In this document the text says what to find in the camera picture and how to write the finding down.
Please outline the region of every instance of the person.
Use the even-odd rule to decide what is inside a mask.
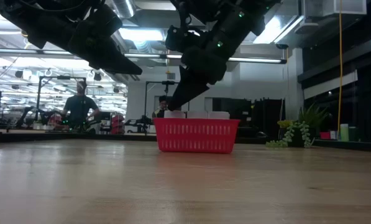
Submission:
[[[159,97],[159,108],[152,113],[152,118],[164,118],[167,110],[167,96]]]
[[[89,118],[99,114],[99,108],[97,104],[94,102],[93,99],[85,95],[86,88],[86,82],[78,82],[76,87],[77,94],[75,96],[69,97],[66,100],[62,115],[66,116],[68,111],[71,111],[69,121],[71,121],[72,123],[81,124],[85,120],[88,120]],[[90,108],[94,111],[89,116],[87,116]]]

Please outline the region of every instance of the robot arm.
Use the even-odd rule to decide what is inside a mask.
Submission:
[[[174,110],[222,80],[226,62],[249,32],[260,35],[264,15],[283,0],[171,0],[181,26],[168,30],[166,46],[183,53],[181,81],[169,103]],[[142,70],[121,54],[111,35],[120,18],[105,0],[0,0],[0,13],[26,31],[29,42],[43,48],[51,42],[108,72],[140,75]],[[211,30],[190,26],[191,15]]]

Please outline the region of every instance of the black t-shirt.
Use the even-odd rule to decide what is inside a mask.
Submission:
[[[72,121],[83,121],[87,118],[88,111],[96,110],[98,106],[93,99],[87,96],[71,96],[66,100],[64,110],[71,111],[70,119]]]

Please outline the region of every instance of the wooden table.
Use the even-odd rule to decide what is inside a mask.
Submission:
[[[0,223],[371,223],[371,152],[0,144]]]

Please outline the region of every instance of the red basket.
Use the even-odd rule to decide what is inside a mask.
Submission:
[[[231,153],[239,120],[155,118],[162,152]]]

